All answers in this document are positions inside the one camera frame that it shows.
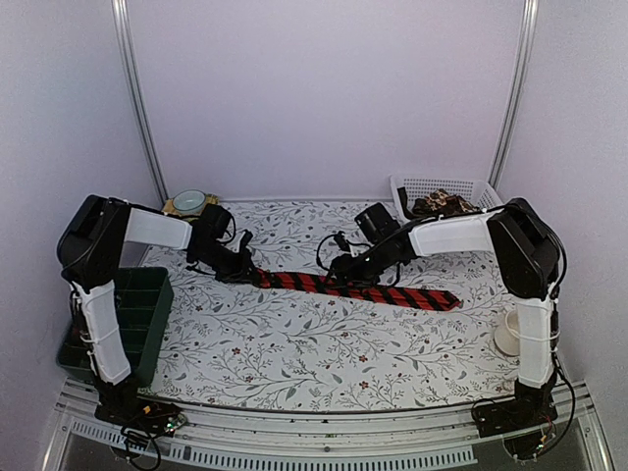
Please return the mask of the red black striped tie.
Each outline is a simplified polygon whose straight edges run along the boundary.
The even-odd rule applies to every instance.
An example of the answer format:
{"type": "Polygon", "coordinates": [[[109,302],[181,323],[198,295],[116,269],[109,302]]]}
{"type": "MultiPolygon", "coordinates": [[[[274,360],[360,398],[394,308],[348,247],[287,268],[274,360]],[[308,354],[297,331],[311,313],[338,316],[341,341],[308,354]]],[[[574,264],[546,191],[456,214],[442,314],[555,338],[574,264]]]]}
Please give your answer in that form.
{"type": "Polygon", "coordinates": [[[347,286],[325,276],[299,272],[258,270],[253,276],[253,284],[258,288],[292,289],[427,311],[448,312],[462,305],[462,301],[448,290],[382,285],[347,286]]]}

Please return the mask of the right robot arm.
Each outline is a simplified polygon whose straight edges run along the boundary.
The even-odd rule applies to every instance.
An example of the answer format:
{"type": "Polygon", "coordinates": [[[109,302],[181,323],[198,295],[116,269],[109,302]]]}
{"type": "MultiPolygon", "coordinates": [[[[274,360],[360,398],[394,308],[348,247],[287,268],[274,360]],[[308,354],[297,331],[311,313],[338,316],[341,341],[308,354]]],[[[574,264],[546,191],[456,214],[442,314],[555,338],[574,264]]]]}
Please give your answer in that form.
{"type": "Polygon", "coordinates": [[[329,278],[342,286],[371,286],[389,267],[420,257],[491,252],[501,282],[515,302],[519,322],[520,385],[543,388],[554,373],[556,303],[566,255],[555,232],[524,198],[465,215],[435,215],[401,225],[377,203],[355,219],[370,247],[335,258],[329,278]]]}

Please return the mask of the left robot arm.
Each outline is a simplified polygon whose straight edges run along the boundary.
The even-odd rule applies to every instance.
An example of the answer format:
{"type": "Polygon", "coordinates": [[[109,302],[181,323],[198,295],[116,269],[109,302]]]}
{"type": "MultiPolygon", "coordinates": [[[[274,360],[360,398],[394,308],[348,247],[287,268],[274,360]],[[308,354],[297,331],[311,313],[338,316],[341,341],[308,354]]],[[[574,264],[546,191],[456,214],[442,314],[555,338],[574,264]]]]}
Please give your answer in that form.
{"type": "Polygon", "coordinates": [[[236,251],[222,243],[232,219],[218,205],[205,206],[200,217],[189,222],[123,199],[87,196],[58,242],[57,258],[62,278],[78,296],[92,370],[101,382],[115,387],[131,376],[114,300],[124,245],[183,251],[189,264],[207,265],[221,283],[255,284],[260,277],[247,248],[252,233],[242,233],[236,251]]]}

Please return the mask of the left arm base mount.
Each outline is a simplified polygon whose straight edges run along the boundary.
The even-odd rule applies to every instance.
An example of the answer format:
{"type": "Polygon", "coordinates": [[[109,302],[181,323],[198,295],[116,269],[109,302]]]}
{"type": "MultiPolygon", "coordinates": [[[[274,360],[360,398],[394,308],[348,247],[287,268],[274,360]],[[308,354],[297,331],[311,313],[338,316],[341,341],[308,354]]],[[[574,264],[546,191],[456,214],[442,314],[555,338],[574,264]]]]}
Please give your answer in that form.
{"type": "Polygon", "coordinates": [[[133,380],[117,385],[95,383],[98,405],[94,416],[103,422],[121,427],[125,451],[134,460],[133,447],[154,451],[158,462],[162,450],[157,441],[172,437],[187,424],[183,410],[173,403],[144,399],[138,396],[138,386],[133,380]]]}

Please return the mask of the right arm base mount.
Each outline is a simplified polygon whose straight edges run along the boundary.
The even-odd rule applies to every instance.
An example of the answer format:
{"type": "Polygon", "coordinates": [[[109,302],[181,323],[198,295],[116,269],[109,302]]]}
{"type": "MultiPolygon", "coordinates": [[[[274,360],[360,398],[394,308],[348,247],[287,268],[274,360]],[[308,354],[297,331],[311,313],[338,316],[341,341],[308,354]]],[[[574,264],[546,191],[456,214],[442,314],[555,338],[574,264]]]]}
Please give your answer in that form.
{"type": "Polygon", "coordinates": [[[535,432],[505,439],[504,449],[517,462],[534,461],[547,455],[563,441],[575,417],[575,389],[566,378],[562,377],[562,381],[569,391],[570,410],[561,432],[557,431],[558,412],[551,395],[555,383],[549,382],[536,390],[516,382],[513,398],[501,402],[478,399],[471,406],[471,418],[479,436],[493,437],[534,428],[535,432]]]}

